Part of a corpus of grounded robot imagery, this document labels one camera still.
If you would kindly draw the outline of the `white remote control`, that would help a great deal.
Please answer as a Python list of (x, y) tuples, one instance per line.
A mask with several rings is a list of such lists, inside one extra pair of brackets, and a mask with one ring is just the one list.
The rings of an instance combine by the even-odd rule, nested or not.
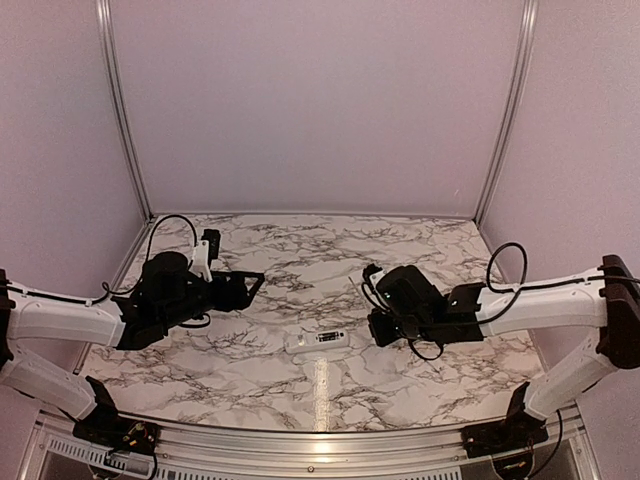
[(290, 355), (326, 351), (349, 345), (349, 335), (344, 330), (303, 332), (284, 340), (285, 352)]

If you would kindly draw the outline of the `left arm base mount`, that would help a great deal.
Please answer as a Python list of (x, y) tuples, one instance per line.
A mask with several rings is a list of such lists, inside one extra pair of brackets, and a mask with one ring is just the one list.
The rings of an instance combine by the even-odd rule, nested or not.
[(114, 452), (133, 452), (152, 456), (160, 428), (157, 424), (122, 417), (106, 387), (87, 377), (96, 407), (82, 420), (74, 421), (76, 438), (109, 447)]

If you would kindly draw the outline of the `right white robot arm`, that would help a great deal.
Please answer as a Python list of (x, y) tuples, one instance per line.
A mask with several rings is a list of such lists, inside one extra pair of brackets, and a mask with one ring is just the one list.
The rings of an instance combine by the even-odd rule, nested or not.
[(639, 366), (639, 281), (617, 255), (548, 283), (463, 284), (442, 294), (413, 265), (389, 272), (371, 264), (363, 286), (379, 304), (368, 316), (375, 343), (426, 341), (439, 348), (521, 330), (588, 327), (590, 334), (547, 373), (525, 382), (495, 430), (515, 448), (565, 403), (618, 370)]

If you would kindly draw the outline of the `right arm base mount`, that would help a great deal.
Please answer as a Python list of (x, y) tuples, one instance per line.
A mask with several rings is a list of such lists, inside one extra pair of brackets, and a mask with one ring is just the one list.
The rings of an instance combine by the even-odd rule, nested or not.
[(513, 392), (503, 419), (461, 430), (462, 444), (469, 458), (532, 447), (549, 439), (546, 421), (525, 412), (524, 398), (529, 385), (525, 382)]

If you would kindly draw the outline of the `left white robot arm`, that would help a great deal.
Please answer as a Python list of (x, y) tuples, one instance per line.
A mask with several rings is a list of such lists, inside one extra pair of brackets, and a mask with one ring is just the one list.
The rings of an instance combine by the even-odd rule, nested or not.
[(1, 382), (57, 407), (106, 445), (125, 438), (126, 423), (110, 409), (108, 393), (21, 346), (23, 339), (88, 342), (139, 351), (169, 330), (211, 311), (248, 308), (265, 277), (261, 273), (193, 267), (178, 252), (144, 263), (141, 280), (127, 297), (91, 303), (1, 284)]

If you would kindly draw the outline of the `white battery cover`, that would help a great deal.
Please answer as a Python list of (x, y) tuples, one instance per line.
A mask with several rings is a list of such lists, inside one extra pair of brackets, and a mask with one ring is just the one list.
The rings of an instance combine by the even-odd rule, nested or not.
[(348, 280), (349, 280), (350, 284), (352, 285), (357, 297), (360, 299), (360, 301), (363, 304), (365, 304), (366, 303), (366, 297), (363, 294), (363, 291), (362, 291), (362, 288), (361, 288), (361, 283), (358, 282), (357, 280), (355, 280), (352, 275), (348, 276)]

